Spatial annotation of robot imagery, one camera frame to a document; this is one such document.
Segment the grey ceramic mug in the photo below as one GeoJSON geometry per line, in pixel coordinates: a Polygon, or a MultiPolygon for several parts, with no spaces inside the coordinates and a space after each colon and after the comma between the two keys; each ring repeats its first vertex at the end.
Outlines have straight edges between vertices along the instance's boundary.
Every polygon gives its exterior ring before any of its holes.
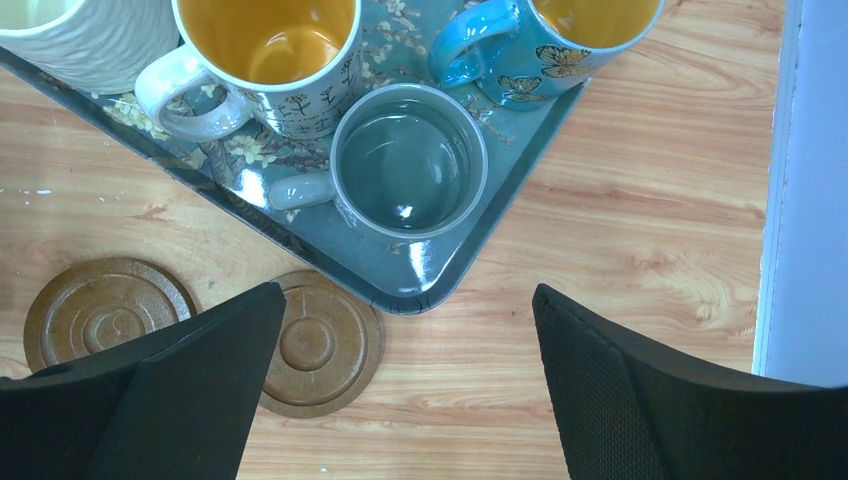
{"type": "Polygon", "coordinates": [[[354,229],[417,242],[458,227],[485,190],[489,155],[475,120],[443,91],[399,83],[343,116],[328,166],[271,184],[276,210],[335,204],[354,229]]]}

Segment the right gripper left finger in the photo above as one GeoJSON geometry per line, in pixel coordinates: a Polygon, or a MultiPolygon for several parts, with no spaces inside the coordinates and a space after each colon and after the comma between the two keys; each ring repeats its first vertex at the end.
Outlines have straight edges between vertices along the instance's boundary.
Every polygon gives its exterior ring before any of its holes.
{"type": "Polygon", "coordinates": [[[1,381],[5,479],[233,479],[286,299],[266,282],[119,346],[1,381]]]}

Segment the white floral mug yellow inside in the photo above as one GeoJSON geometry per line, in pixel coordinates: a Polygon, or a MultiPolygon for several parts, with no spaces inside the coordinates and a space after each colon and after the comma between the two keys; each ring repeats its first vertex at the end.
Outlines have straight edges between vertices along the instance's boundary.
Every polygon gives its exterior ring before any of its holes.
{"type": "Polygon", "coordinates": [[[184,43],[146,67],[134,90],[171,135],[208,142],[255,119],[279,136],[321,138],[362,94],[360,1],[172,6],[184,43]]]}

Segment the brown round coaster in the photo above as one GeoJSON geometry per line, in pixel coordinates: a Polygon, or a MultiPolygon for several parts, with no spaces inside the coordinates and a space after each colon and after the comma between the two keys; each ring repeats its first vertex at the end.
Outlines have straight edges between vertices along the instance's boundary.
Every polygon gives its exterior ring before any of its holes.
{"type": "Polygon", "coordinates": [[[346,407],[377,372],[384,340],[380,314],[315,271],[274,281],[287,305],[260,406],[298,419],[346,407]]]}
{"type": "Polygon", "coordinates": [[[23,333],[27,364],[35,373],[196,313],[188,290],[154,263],[131,257],[75,263],[50,280],[29,307],[23,333]]]}

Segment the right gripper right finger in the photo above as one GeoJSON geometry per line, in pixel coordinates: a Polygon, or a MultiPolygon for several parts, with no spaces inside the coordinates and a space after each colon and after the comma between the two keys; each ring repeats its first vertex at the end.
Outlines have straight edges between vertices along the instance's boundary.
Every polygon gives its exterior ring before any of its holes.
{"type": "Polygon", "coordinates": [[[714,364],[541,284],[544,375],[573,479],[843,479],[847,390],[714,364]]]}

